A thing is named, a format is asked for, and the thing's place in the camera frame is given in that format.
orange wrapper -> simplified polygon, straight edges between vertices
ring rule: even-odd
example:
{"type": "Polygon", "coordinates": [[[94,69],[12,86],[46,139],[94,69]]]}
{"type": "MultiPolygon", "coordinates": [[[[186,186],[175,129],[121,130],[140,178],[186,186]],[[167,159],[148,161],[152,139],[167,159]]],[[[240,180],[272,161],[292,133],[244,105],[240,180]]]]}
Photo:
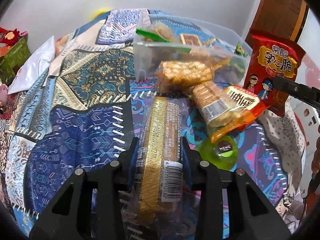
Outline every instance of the orange wrapper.
{"type": "Polygon", "coordinates": [[[210,136],[212,143],[232,130],[243,131],[268,108],[257,95],[238,85],[225,88],[224,91],[239,107],[242,107],[241,116],[212,133],[210,136]]]}

black label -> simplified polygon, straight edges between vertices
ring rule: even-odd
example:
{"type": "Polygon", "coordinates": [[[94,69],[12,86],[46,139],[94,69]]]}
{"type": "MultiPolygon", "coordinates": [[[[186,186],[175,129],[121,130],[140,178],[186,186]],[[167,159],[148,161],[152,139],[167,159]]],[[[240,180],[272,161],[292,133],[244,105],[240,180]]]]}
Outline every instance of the black label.
{"type": "Polygon", "coordinates": [[[219,141],[217,146],[218,146],[217,151],[220,154],[232,151],[232,145],[231,145],[231,143],[229,143],[227,141],[219,141]]]}

wooden door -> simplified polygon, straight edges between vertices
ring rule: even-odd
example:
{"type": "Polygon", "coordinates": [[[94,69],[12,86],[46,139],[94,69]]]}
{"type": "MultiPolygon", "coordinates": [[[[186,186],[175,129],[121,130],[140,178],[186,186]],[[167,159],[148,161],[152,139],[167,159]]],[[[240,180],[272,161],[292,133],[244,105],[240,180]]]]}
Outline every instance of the wooden door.
{"type": "MultiPolygon", "coordinates": [[[[261,0],[251,28],[298,41],[307,13],[304,0],[261,0]]],[[[250,34],[245,41],[252,47],[250,34]]]]}

clear plastic container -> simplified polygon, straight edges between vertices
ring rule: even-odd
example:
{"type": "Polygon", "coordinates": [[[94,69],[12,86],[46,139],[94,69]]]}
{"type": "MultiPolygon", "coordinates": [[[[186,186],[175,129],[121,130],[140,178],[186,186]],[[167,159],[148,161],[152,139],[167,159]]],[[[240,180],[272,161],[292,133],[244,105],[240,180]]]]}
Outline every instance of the clear plastic container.
{"type": "Polygon", "coordinates": [[[146,26],[158,21],[168,25],[177,38],[179,38],[180,33],[196,33],[202,43],[212,38],[218,38],[220,41],[225,41],[235,47],[239,42],[249,57],[243,58],[227,49],[191,46],[182,43],[144,41],[142,37],[136,34],[133,40],[136,81],[153,75],[161,61],[191,61],[201,60],[204,57],[213,57],[215,60],[228,58],[231,61],[228,65],[216,70],[215,82],[229,82],[233,84],[241,82],[248,68],[252,49],[233,30],[195,19],[156,14],[141,14],[137,28],[145,30],[146,26]]]}

wrapped pastry roll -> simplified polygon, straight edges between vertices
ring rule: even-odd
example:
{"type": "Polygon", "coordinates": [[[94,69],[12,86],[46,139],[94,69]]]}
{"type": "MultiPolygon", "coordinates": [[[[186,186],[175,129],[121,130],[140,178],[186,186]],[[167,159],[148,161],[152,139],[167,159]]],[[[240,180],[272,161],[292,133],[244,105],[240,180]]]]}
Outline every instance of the wrapped pastry roll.
{"type": "Polygon", "coordinates": [[[134,198],[138,223],[150,224],[155,215],[174,212],[182,193],[181,117],[179,106],[155,97],[140,132],[134,198]]]}

